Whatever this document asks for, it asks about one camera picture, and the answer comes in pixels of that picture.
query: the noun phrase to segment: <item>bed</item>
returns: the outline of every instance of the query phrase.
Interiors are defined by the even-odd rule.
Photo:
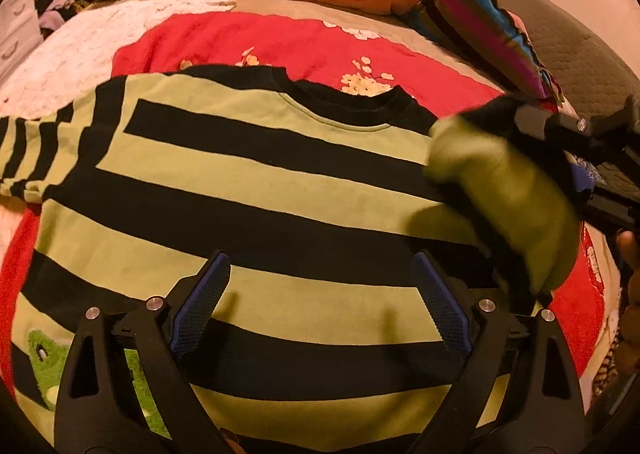
[[[515,14],[524,16],[516,8],[506,7]],[[490,77],[490,72],[486,69],[481,70],[469,65],[461,57],[410,29],[401,20],[389,16],[363,14],[347,8],[331,7],[303,0],[121,0],[114,4],[92,6],[71,19],[49,37],[46,43],[39,47],[0,89],[0,114],[33,119],[45,117],[64,107],[85,90],[95,87],[112,76],[112,66],[115,66],[114,53],[123,46],[135,44],[145,33],[161,26],[174,14],[224,16],[239,13],[315,21],[315,29],[336,30],[362,42],[388,40],[392,43],[391,46],[395,47],[398,52],[404,52],[403,54],[407,57],[417,58],[420,62],[423,60],[419,58],[428,57],[443,65],[444,68],[454,71],[455,74],[465,77],[469,80],[464,82],[465,84],[471,88],[478,88],[476,98],[484,98],[483,95],[488,95],[487,98],[490,98],[492,94],[497,95],[503,90],[503,87]],[[244,51],[238,53],[236,65],[252,66],[256,63],[271,65],[268,58],[265,59],[260,55],[259,48],[256,48],[255,45],[252,47],[247,44],[247,46]],[[194,55],[190,58],[176,56],[175,61],[171,63],[173,68],[163,62],[164,68],[157,69],[154,68],[154,65],[158,63],[153,61],[153,55],[150,53],[150,62],[146,64],[149,67],[145,68],[145,71],[168,72],[188,69],[190,66],[210,63],[211,58],[216,59],[210,54]],[[119,60],[118,65],[123,65],[123,69],[127,69],[128,61],[123,62],[123,60]],[[234,64],[231,60],[221,63]],[[375,87],[381,87],[379,92],[384,92],[389,89],[390,85],[394,85],[392,82],[396,72],[390,72],[392,70],[386,69],[384,66],[379,68],[380,71],[373,72],[371,68],[374,67],[374,64],[371,63],[369,56],[354,54],[354,68],[344,68],[345,74],[343,75],[341,72],[336,74],[331,79],[333,82],[328,85],[354,94],[354,91],[350,90],[354,85],[347,76],[362,78],[361,74],[366,74],[372,76],[371,81],[367,84],[377,84]],[[327,67],[330,65],[326,62],[309,68],[302,67],[301,69],[304,71],[301,71],[303,73],[301,78],[309,80],[316,78],[317,81],[320,81],[317,77]],[[411,85],[415,87],[415,84],[402,85],[409,88]],[[566,112],[575,113],[569,101],[565,101],[561,108]],[[451,113],[443,111],[436,114],[443,116]],[[0,254],[4,257],[9,249],[12,260],[19,262],[20,242],[17,243],[14,239],[12,243],[12,238],[14,238],[17,229],[18,234],[23,235],[18,226],[24,222],[25,204],[15,198],[2,198],[2,202],[3,206],[0,207]],[[33,217],[30,224],[37,225],[37,220],[34,222]],[[596,374],[601,369],[612,344],[616,343],[620,304],[620,274],[604,236],[593,228],[585,227],[583,229],[578,263],[579,265],[572,272],[570,281],[563,287],[563,291],[556,294],[554,310],[559,314],[560,319],[564,318],[564,322],[566,322],[565,333],[568,340],[574,343],[572,352],[575,354],[574,360],[580,365],[584,407],[588,408],[591,404],[592,384]],[[599,310],[580,308],[581,303],[587,299],[590,301],[589,304],[597,306]],[[593,315],[596,313],[597,319],[594,321]],[[570,325],[571,320],[584,319],[585,315],[588,315],[588,320],[590,319],[588,326]],[[584,334],[587,328],[588,340],[585,339]],[[19,355],[20,351],[26,354],[29,350],[28,341],[17,335],[12,338],[14,354]],[[587,347],[580,348],[575,345],[585,342],[589,342]],[[46,405],[47,391],[44,391],[44,396],[41,398],[45,405],[36,404],[33,398],[30,398],[34,389],[33,380],[28,382],[31,387],[25,385],[24,378],[21,387],[19,387],[19,377],[14,380],[17,389],[15,396],[22,410],[31,422],[36,424],[37,429],[44,437],[52,442],[53,413],[50,405],[49,407]],[[352,445],[346,442],[327,444],[321,447],[314,444],[303,446],[315,448],[315,450],[338,450],[339,448],[349,448]]]

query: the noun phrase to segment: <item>textured blue pad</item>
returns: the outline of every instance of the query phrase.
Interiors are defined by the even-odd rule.
[[[231,274],[229,258],[220,253],[174,317],[169,348],[174,354],[195,350]]]
[[[411,274],[447,349],[470,354],[472,346],[465,312],[422,252],[414,257]]]

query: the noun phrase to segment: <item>striped shirt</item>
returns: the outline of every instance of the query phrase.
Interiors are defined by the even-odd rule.
[[[413,255],[495,287],[423,176],[435,119],[400,87],[351,96],[266,66],[121,76],[49,117],[2,119],[0,193],[42,203],[12,332],[23,408],[51,413],[88,307],[164,296],[220,249],[230,283],[184,363],[216,425],[249,454],[408,447],[462,368]]]

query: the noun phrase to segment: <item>mattress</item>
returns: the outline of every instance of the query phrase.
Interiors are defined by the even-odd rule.
[[[33,118],[62,108],[84,90],[110,78],[111,60],[117,49],[135,42],[144,32],[172,14],[231,9],[263,15],[279,14],[293,19],[323,20],[327,25],[339,27],[356,38],[381,36],[433,58],[463,76],[493,87],[497,92],[501,91],[483,72],[389,17],[365,15],[299,0],[122,0],[114,4],[95,5],[72,18],[49,37],[0,89],[0,116]],[[568,103],[563,109],[572,112]],[[2,259],[20,222],[24,204],[14,198],[0,198],[0,202]],[[608,250],[600,248],[596,252],[604,257],[602,264],[610,264]],[[601,267],[600,270],[604,273],[606,268]],[[582,380],[586,407],[590,402],[594,370],[604,360],[613,339],[610,329],[617,326],[617,313],[613,308],[617,306],[619,280],[614,278],[612,271],[607,270],[607,282],[604,284],[605,306],[609,311],[602,323],[598,347]]]

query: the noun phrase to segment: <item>metal pin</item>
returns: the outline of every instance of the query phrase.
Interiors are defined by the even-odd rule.
[[[145,305],[149,311],[158,311],[164,305],[164,299],[162,297],[151,297],[146,301]]]
[[[478,306],[485,313],[491,313],[492,311],[495,311],[495,302],[492,301],[491,299],[482,299],[478,303]]]
[[[94,320],[98,318],[99,314],[100,314],[100,308],[93,306],[92,308],[89,308],[86,311],[84,316],[87,317],[89,320]]]
[[[543,309],[540,312],[540,316],[547,322],[553,322],[556,320],[556,315],[550,309]]]

